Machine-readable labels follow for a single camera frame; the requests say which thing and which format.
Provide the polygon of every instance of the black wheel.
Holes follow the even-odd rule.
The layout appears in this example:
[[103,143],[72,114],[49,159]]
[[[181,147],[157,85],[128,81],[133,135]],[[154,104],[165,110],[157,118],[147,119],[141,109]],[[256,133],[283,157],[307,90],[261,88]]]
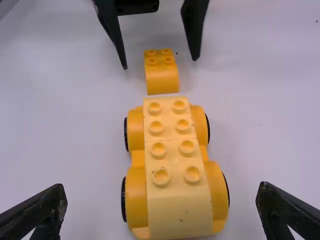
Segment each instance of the black wheel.
[[126,216],[126,177],[122,180],[121,185],[121,211],[122,211],[122,218],[124,222],[127,222]]
[[204,114],[205,115],[205,119],[206,119],[206,126],[208,128],[208,144],[210,142],[210,123],[209,123],[209,119],[208,119],[208,116],[207,114]]
[[125,150],[126,150],[127,152],[129,152],[129,147],[128,147],[128,133],[127,133],[127,118],[124,118],[123,130],[124,130]]
[[227,183],[227,180],[226,180],[226,177],[224,175],[224,173],[222,173],[223,175],[223,178],[224,178],[224,182],[225,182],[225,186],[226,186],[226,191],[228,193],[228,208],[230,208],[230,195],[229,195],[229,188],[228,188],[228,183]]

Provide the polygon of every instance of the white table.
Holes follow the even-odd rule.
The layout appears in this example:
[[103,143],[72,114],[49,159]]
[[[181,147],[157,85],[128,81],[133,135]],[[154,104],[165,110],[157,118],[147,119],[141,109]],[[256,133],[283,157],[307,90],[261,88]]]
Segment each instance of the white table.
[[63,183],[63,240],[134,239],[120,208],[123,120],[146,96],[143,51],[164,47],[229,185],[216,239],[266,239],[261,181],[320,208],[320,1],[212,0],[197,62],[181,5],[119,18],[127,71],[89,0],[21,0],[0,21],[0,212]]

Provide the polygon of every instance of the yellow lego brick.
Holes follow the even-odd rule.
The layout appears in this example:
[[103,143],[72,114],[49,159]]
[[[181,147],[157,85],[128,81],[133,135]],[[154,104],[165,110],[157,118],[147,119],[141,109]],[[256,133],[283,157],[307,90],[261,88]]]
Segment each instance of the yellow lego brick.
[[144,141],[197,138],[186,97],[153,97],[143,101]]
[[145,51],[144,71],[148,95],[179,92],[178,67],[171,49]]
[[146,142],[145,175],[150,239],[213,234],[210,187],[196,138]]

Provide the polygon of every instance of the white surface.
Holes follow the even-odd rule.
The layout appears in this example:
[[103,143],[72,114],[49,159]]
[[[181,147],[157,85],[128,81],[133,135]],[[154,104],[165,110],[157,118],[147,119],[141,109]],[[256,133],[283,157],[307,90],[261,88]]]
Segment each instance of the white surface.
[[146,95],[143,51],[163,47],[178,53],[181,94],[206,110],[228,181],[216,239],[266,239],[261,181],[320,208],[320,1],[213,0],[197,62],[181,5],[119,18],[127,71],[89,0],[23,0],[0,21],[0,212],[63,183],[63,240],[133,239],[123,120]]

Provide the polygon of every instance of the lego stud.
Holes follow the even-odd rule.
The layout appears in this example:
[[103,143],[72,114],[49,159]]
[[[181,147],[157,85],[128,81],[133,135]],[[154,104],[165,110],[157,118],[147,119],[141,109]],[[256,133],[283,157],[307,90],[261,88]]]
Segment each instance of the lego stud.
[[197,184],[201,179],[201,173],[196,166],[189,166],[183,174],[183,178],[187,184]]
[[153,121],[149,126],[149,132],[153,136],[161,135],[162,131],[164,130],[164,126],[160,121]]
[[152,181],[158,188],[165,187],[170,181],[170,175],[165,168],[152,171]]
[[167,57],[164,58],[164,63],[166,65],[171,65],[173,63],[173,61],[174,61],[174,59],[172,57],[170,57],[170,56],[167,56]]
[[156,63],[157,63],[157,61],[156,61],[155,58],[150,58],[150,59],[148,59],[148,64],[149,64],[150,66],[156,65]]
[[163,54],[169,54],[171,52],[171,50],[169,48],[164,48],[161,51]]
[[175,125],[175,129],[180,134],[186,134],[186,133],[190,132],[191,124],[186,119],[180,119],[177,121],[177,123]]
[[161,111],[161,106],[160,106],[160,103],[154,101],[154,102],[151,102],[148,106],[148,112],[151,116],[157,116],[159,115]]
[[186,111],[186,104],[184,101],[177,100],[172,104],[172,110],[176,114],[183,114]]
[[150,152],[155,159],[163,159],[167,153],[167,148],[162,142],[156,142],[152,145]]
[[192,157],[195,152],[195,145],[190,140],[185,140],[180,144],[179,152],[184,157]]
[[146,51],[146,54],[147,54],[149,57],[151,57],[151,56],[154,56],[154,55],[156,54],[156,51],[151,49],[151,50]]

